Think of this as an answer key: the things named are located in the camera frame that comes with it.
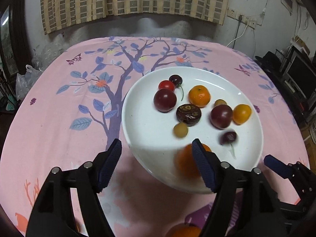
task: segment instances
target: purple flower print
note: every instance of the purple flower print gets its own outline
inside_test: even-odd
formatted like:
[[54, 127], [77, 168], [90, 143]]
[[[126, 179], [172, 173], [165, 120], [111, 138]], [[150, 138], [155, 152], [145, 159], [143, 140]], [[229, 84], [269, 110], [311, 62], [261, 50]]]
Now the purple flower print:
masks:
[[30, 105], [33, 105], [35, 102], [36, 102], [36, 98], [33, 98], [33, 99], [30, 101]]
[[256, 112], [257, 112], [257, 113], [260, 113], [260, 108], [259, 108], [258, 106], [256, 106], [256, 105], [254, 105], [254, 107], [255, 107], [255, 109], [256, 109]]
[[236, 69], [236, 70], [243, 72], [247, 76], [250, 76], [250, 72], [245, 70], [241, 65], [239, 65], [239, 69]]

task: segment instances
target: dark cherry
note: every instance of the dark cherry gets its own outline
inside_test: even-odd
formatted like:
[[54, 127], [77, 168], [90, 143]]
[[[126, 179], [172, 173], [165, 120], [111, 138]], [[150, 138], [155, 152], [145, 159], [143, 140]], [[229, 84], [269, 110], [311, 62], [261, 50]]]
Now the dark cherry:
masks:
[[171, 81], [176, 87], [182, 85], [182, 77], [179, 75], [172, 75], [171, 77], [169, 77], [169, 81]]
[[220, 104], [212, 109], [209, 118], [213, 126], [224, 129], [228, 127], [232, 121], [233, 110], [226, 104]]
[[154, 96], [154, 105], [161, 112], [172, 110], [177, 103], [177, 97], [174, 92], [169, 89], [160, 89]]
[[236, 141], [237, 139], [237, 134], [234, 131], [226, 132], [220, 137], [219, 143], [221, 145], [223, 144], [230, 144]]

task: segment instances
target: floor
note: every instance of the floor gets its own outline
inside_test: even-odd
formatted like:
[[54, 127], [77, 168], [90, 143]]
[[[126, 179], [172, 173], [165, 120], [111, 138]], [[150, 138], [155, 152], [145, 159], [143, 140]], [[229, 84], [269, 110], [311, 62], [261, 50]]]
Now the floor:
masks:
[[14, 119], [14, 115], [1, 114], [0, 115], [0, 156], [2, 154], [2, 148], [5, 138], [7, 137], [10, 125]]

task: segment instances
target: blue rubber tip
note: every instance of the blue rubber tip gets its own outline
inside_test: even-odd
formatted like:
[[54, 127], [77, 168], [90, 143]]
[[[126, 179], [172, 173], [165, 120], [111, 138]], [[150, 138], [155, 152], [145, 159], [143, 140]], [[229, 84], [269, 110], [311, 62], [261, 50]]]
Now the blue rubber tip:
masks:
[[273, 172], [277, 173], [283, 179], [288, 179], [292, 177], [292, 170], [289, 166], [285, 165], [282, 161], [279, 161], [272, 155], [266, 155], [264, 160], [264, 164], [271, 169]]
[[192, 155], [197, 165], [198, 170], [203, 178], [205, 186], [210, 188], [212, 191], [216, 189], [216, 182], [215, 182], [215, 173], [208, 162], [208, 159], [205, 155], [207, 151], [203, 148], [201, 142], [198, 139], [195, 139], [192, 142]]
[[109, 153], [103, 166], [101, 167], [98, 174], [98, 187], [104, 189], [108, 186], [110, 179], [113, 175], [114, 169], [119, 161], [122, 153], [122, 143], [120, 140], [114, 140], [115, 145], [109, 148]]

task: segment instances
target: tablecloth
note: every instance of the tablecloth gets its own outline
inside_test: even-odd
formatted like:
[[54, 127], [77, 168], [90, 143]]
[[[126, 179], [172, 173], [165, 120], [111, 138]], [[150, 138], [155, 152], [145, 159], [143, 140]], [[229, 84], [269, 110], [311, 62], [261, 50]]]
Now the tablecloth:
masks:
[[[0, 203], [23, 234], [50, 169], [69, 170], [92, 161], [114, 138], [122, 141], [122, 156], [109, 187], [98, 197], [116, 236], [165, 236], [177, 224], [200, 220], [203, 225], [215, 194], [187, 194], [154, 179], [133, 157], [121, 127], [122, 104], [131, 86], [149, 72], [171, 66], [213, 72], [244, 92], [263, 127], [259, 167], [281, 201], [297, 201], [290, 182], [266, 168], [262, 159], [272, 154], [284, 163], [308, 165], [304, 142], [279, 91], [251, 58], [210, 42], [98, 38], [69, 48], [45, 70], [8, 132], [0, 163]], [[73, 206], [85, 233], [76, 198]]]

